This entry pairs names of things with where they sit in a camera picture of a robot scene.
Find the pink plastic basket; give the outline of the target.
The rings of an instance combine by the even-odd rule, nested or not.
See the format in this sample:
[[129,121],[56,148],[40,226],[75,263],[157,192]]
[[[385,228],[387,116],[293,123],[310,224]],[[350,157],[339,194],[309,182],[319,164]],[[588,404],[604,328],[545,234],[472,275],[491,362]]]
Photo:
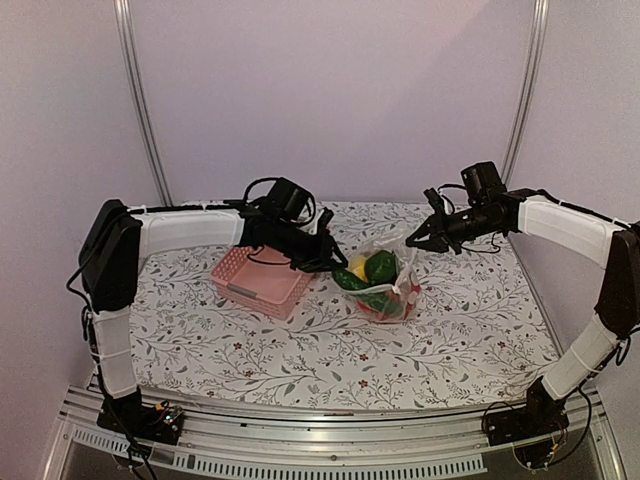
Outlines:
[[268,247],[231,248],[211,272],[220,297],[281,320],[313,279],[313,274],[291,269],[288,258]]

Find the yellow toy pepper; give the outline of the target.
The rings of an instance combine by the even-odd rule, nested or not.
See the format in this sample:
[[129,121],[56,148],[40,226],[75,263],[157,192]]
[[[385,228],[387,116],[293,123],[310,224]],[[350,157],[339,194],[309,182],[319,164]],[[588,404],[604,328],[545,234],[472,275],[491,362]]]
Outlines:
[[367,258],[365,256],[357,255],[350,260],[348,266],[348,270],[365,283],[368,282],[365,272],[366,261]]

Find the green toy pepper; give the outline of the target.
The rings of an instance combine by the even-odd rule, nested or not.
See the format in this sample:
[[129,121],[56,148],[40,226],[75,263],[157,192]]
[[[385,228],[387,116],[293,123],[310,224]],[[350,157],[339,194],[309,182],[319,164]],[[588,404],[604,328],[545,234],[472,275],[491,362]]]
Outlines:
[[394,282],[396,276],[396,257],[393,252],[379,250],[370,256],[365,265],[368,282],[372,285]]

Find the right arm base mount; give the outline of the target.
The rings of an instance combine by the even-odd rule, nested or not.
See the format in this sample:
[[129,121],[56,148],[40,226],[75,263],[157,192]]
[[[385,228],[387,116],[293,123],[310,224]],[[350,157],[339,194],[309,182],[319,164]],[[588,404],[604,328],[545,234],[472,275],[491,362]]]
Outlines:
[[516,461],[527,470],[548,468],[568,438],[569,420],[564,411],[546,420],[535,420],[526,407],[499,401],[490,404],[481,429],[490,446],[511,445]]

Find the clear zip top bag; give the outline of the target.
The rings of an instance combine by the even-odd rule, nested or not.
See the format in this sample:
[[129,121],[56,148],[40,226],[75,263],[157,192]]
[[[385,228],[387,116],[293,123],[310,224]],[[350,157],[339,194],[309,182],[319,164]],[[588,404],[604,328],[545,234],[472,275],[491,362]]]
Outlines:
[[331,273],[337,287],[376,323],[401,323],[416,307],[421,286],[417,251],[406,246],[408,232],[396,228],[356,247],[347,266]]

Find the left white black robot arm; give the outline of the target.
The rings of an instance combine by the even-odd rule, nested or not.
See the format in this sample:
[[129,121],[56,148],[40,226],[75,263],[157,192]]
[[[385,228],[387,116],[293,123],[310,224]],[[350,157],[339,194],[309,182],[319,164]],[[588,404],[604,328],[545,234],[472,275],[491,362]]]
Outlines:
[[66,288],[84,302],[83,337],[111,419],[128,434],[141,433],[149,423],[134,373],[129,326],[138,274],[148,257],[205,246],[268,247],[287,258],[293,270],[332,272],[347,265],[329,231],[332,217],[324,208],[298,220],[283,207],[257,200],[154,208],[106,201]]

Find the green toy cucumber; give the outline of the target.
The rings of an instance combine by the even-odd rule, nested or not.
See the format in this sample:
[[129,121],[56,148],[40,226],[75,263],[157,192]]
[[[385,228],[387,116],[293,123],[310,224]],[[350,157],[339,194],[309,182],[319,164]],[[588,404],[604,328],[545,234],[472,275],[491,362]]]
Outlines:
[[360,291],[370,287],[367,281],[360,279],[353,272],[339,269],[332,272],[334,282],[345,291]]

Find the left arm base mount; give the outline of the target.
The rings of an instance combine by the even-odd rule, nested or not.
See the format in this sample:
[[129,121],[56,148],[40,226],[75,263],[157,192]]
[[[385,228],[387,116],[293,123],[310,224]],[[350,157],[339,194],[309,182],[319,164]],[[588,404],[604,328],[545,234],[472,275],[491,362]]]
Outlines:
[[162,401],[144,405],[139,392],[126,397],[104,399],[97,425],[134,439],[177,445],[184,424],[184,410]]

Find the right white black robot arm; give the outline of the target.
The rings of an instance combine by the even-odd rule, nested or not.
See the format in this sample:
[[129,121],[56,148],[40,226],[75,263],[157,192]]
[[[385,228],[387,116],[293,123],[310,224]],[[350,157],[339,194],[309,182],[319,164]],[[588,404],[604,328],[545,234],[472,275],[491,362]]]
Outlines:
[[486,234],[521,233],[577,253],[599,266],[603,280],[594,313],[569,350],[526,394],[517,427],[537,436],[556,410],[610,359],[622,362],[630,337],[639,330],[639,226],[563,202],[545,190],[473,192],[469,207],[447,213],[440,194],[425,193],[433,213],[406,240],[424,251],[460,253],[464,243]]

